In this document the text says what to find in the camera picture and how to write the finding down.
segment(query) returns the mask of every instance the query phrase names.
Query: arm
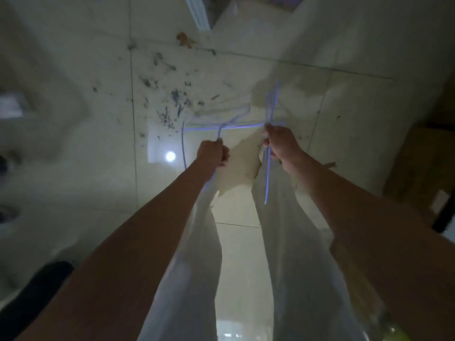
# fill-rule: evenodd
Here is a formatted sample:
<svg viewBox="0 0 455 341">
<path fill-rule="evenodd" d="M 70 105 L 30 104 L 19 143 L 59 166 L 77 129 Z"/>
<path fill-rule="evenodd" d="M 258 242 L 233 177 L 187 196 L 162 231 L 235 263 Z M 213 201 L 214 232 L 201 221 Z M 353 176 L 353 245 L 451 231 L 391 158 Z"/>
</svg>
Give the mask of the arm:
<svg viewBox="0 0 455 341">
<path fill-rule="evenodd" d="M 18 340 L 136 340 L 204 186 L 228 160 L 219 139 L 72 274 Z"/>
<path fill-rule="evenodd" d="M 455 340 L 455 245 L 405 206 L 361 189 L 266 126 L 274 155 L 309 192 L 352 260 L 413 340 Z"/>
</svg>

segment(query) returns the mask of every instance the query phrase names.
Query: bright light spot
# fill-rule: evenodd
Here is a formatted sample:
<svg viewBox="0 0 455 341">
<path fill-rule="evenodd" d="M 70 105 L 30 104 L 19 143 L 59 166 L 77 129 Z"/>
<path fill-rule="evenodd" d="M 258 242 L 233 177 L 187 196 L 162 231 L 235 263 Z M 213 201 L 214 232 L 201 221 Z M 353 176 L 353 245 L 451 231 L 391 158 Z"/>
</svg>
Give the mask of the bright light spot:
<svg viewBox="0 0 455 341">
<path fill-rule="evenodd" d="M 175 153 L 172 152 L 172 151 L 167 152 L 166 153 L 166 161 L 170 163 L 170 162 L 172 162 L 174 160 L 175 160 Z"/>
</svg>

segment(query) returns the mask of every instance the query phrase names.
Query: person's right hand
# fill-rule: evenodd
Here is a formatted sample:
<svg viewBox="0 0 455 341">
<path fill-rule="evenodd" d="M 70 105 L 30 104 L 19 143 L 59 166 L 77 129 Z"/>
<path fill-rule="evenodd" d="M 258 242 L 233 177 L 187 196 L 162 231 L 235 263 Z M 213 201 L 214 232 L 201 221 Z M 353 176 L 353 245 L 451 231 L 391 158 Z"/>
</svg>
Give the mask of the person's right hand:
<svg viewBox="0 0 455 341">
<path fill-rule="evenodd" d="M 272 157 L 277 157 L 281 161 L 289 161 L 301 153 L 297 140 L 291 129 L 265 124 L 265 133 L 268 138 L 264 140 L 265 146 L 271 146 Z"/>
</svg>

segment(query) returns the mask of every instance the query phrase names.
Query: person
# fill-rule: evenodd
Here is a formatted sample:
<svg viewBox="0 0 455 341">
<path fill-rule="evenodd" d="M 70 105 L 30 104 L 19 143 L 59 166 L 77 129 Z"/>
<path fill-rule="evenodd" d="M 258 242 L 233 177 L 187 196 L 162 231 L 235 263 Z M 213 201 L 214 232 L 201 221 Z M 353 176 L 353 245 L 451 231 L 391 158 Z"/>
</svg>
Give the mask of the person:
<svg viewBox="0 0 455 341">
<path fill-rule="evenodd" d="M 274 158 L 253 183 L 274 299 L 275 340 L 364 340 L 343 276 L 297 203 L 296 175 L 336 237 L 413 340 L 454 340 L 455 246 L 412 210 L 375 197 L 266 125 Z M 109 236 L 18 337 L 27 340 L 215 340 L 221 247 L 210 178 L 221 139 Z"/>
</svg>

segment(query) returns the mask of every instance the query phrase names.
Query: person's left hand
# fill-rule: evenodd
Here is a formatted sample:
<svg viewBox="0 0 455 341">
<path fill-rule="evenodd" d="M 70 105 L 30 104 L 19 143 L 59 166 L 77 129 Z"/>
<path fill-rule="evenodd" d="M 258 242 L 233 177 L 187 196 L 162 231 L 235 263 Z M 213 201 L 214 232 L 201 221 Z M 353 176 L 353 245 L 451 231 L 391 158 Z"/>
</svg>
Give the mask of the person's left hand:
<svg viewBox="0 0 455 341">
<path fill-rule="evenodd" d="M 229 148 L 223 145 L 221 138 L 216 141 L 202 141 L 196 156 L 211 169 L 226 166 L 229 157 Z"/>
</svg>

